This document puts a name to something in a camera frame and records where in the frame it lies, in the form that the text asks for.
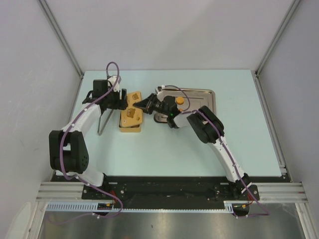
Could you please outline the small steel tin lid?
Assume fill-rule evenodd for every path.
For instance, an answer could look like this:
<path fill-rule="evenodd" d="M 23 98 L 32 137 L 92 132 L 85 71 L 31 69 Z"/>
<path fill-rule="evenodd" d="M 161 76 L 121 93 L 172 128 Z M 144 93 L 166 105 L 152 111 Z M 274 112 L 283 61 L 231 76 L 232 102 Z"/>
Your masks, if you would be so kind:
<path fill-rule="evenodd" d="M 124 128 L 133 127 L 143 123 L 143 111 L 133 106 L 134 103 L 142 100 L 140 91 L 127 94 L 128 106 L 121 111 L 120 126 Z"/>

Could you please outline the steel tongs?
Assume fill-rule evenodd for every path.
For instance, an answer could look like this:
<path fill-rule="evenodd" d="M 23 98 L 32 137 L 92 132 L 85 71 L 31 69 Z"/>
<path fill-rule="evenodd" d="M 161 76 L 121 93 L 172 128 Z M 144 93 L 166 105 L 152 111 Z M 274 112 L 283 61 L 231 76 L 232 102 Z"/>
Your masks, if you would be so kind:
<path fill-rule="evenodd" d="M 98 136 L 102 135 L 102 133 L 103 133 L 104 129 L 106 128 L 113 112 L 114 112 L 114 110 L 106 110 L 100 115 L 99 121 L 98 121 L 98 129 L 97 129 Z"/>

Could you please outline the gold cookie tin box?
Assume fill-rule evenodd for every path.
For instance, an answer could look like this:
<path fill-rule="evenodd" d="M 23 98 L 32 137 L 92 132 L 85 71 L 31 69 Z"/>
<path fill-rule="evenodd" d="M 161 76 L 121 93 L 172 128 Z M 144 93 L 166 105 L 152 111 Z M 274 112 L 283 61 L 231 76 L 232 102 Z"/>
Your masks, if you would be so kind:
<path fill-rule="evenodd" d="M 126 120 L 120 120 L 119 129 L 120 129 L 120 132 L 123 132 L 123 133 L 131 133 L 131 132 L 138 133 L 138 132 L 141 132 L 142 125 L 138 124 L 138 121 L 126 122 Z"/>

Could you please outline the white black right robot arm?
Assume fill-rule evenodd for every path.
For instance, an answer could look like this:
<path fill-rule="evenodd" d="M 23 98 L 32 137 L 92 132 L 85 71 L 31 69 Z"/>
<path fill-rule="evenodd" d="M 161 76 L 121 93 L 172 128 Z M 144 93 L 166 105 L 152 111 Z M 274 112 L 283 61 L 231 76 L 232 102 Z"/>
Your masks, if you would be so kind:
<path fill-rule="evenodd" d="M 165 115 L 170 128 L 190 126 L 199 140 L 209 145 L 219 159 L 231 186 L 230 195 L 236 200 L 241 200 L 247 194 L 252 194 L 252 182 L 229 149 L 223 123 L 207 106 L 192 111 L 181 111 L 175 97 L 166 96 L 160 101 L 156 94 L 150 94 L 133 106 L 149 115 L 153 112 Z"/>

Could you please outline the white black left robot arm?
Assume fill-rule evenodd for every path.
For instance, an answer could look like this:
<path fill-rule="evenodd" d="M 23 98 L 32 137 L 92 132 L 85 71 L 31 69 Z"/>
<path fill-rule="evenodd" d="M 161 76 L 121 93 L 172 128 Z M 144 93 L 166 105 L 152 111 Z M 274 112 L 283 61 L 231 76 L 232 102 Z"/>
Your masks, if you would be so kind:
<path fill-rule="evenodd" d="M 106 110 L 127 108 L 127 90 L 120 88 L 120 81 L 121 78 L 115 75 L 106 80 L 94 80 L 93 90 L 82 102 L 79 114 L 61 130 L 49 134 L 50 167 L 69 180 L 77 178 L 93 185 L 92 192 L 99 199 L 109 196 L 110 186 L 103 182 L 104 173 L 89 164 L 85 134 Z"/>

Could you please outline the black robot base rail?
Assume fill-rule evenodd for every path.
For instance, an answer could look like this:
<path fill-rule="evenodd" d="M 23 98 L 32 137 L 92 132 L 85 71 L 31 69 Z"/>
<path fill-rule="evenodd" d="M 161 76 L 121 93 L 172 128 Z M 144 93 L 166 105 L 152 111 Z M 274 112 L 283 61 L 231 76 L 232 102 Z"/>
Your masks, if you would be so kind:
<path fill-rule="evenodd" d="M 235 197 L 225 177 L 106 176 L 101 189 L 131 210 L 217 210 L 225 208 L 225 201 L 260 198 L 256 185 L 250 186 L 252 195 Z"/>

